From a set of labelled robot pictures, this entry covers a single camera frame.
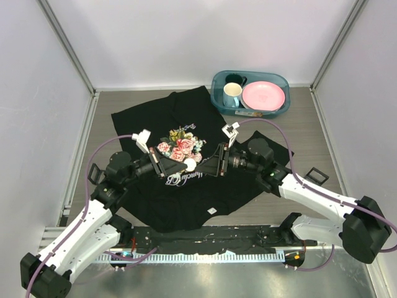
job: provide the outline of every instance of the white mug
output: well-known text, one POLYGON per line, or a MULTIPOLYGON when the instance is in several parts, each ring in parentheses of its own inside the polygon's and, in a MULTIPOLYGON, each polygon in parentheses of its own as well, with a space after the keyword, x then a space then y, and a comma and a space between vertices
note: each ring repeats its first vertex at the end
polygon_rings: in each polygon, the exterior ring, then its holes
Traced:
POLYGON ((223 87, 223 105, 225 107, 238 107, 240 105, 243 89, 239 84, 228 83, 223 87))

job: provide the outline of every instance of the pink rose print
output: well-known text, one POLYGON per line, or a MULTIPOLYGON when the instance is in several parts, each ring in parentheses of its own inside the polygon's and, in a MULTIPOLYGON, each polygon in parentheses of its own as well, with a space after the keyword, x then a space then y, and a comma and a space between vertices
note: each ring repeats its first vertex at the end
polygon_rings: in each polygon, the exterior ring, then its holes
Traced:
POLYGON ((196 161, 196 163, 199 163, 203 159, 203 156, 200 152, 198 152, 196 155, 193 155, 192 158, 196 161))
POLYGON ((171 157, 171 159, 176 160, 176 161, 183 161, 185 158, 185 155, 179 147, 174 147, 172 149, 172 154, 170 157, 171 157))
POLYGON ((157 148, 160 150, 160 152, 168 152, 171 146, 168 145, 166 142, 162 142, 157 146, 157 148))
POLYGON ((183 140, 177 140, 176 145, 181 149, 183 154, 189 155, 192 153, 194 142, 192 140, 189 140, 188 138, 185 138, 183 140))

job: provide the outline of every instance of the pink plate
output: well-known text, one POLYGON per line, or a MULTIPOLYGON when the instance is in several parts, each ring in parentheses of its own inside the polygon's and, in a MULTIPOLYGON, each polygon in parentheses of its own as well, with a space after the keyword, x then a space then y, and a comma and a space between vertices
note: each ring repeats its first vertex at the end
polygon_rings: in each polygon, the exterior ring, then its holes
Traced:
POLYGON ((248 109, 276 111, 282 107, 285 94, 276 84, 260 81, 248 84, 243 90, 243 106, 248 109))

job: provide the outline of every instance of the floral print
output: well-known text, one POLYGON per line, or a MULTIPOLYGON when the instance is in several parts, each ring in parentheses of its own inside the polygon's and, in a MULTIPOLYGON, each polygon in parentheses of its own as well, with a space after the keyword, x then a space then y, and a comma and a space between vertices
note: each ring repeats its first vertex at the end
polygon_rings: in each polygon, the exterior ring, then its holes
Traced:
POLYGON ((186 133, 185 128, 170 130, 169 137, 160 140, 161 143, 157 148, 166 157, 180 162, 183 162, 186 158, 193 158, 196 163, 203 159, 200 151, 206 141, 199 140, 191 132, 186 133))

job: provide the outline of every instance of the shirt label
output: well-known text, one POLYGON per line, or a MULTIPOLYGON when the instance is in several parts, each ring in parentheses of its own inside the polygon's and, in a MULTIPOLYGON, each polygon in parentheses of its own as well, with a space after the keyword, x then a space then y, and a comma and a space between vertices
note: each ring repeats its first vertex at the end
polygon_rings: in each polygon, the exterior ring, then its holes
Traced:
POLYGON ((208 211, 208 213, 211 214, 211 215, 217 212, 217 210, 216 210, 215 208, 213 208, 213 207, 210 208, 210 209, 208 209, 207 211, 208 211))

